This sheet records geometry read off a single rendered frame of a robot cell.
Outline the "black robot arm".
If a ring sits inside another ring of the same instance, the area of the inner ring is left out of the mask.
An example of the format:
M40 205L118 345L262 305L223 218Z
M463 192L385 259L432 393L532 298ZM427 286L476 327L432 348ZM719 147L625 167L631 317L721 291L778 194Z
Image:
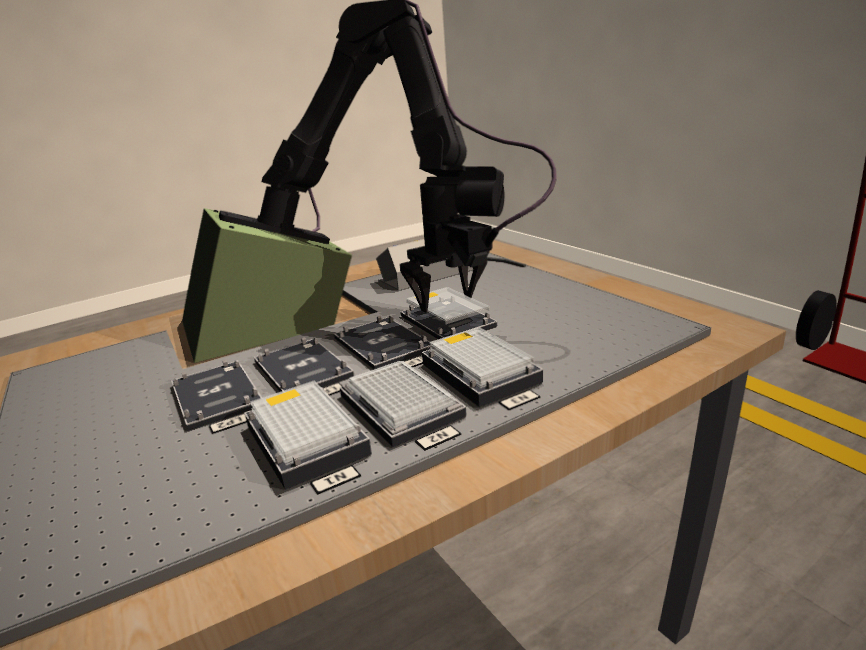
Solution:
M423 221L426 253L439 257L456 252L465 266L482 265L492 250L492 226L468 216L501 215L504 174L492 166L451 166L464 163L467 148L448 109L418 16L404 0L355 3L341 15L336 38L332 60L310 105L262 177L261 182L273 186L266 186L260 215L220 210L220 220L329 244L322 233L294 227L299 192L318 184L329 164L325 159L332 140L358 90L376 64L393 55L411 114L419 169L438 176L420 184L422 215L445 217L443 222ZM447 217L457 213L457 219Z

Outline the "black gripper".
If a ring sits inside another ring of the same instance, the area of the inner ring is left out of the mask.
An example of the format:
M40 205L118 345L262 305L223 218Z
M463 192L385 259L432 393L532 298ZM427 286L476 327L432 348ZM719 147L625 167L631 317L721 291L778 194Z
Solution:
M422 217L423 221L428 222L445 221L445 217ZM472 267L473 272L468 286L469 265L465 266L456 252L436 257L432 254L426 253L425 246L422 246L407 250L407 258L410 259L410 261L400 263L400 272L414 292L421 310L425 313L427 313L429 304L431 275L424 272L421 265L430 266L432 263L445 260L446 266L450 268L458 267L464 295L470 298L472 298L476 284L487 265L486 258L482 265Z

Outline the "white control panel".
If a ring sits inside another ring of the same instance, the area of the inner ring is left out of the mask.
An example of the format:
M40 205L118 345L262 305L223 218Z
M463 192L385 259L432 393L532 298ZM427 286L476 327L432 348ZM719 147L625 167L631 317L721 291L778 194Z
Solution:
M399 264L410 261L410 259L407 258L408 249L420 246L425 246L424 239L387 248L382 254L380 254L376 258L380 272L383 277L378 280L397 290L409 288L409 284L400 272ZM526 264L524 263L508 259L487 257L487 260L506 262L513 265L526 267ZM421 267L423 267L424 272L431 275L431 281L459 274L458 267L450 268L446 266L445 260L432 263L430 264L430 266L421 265Z

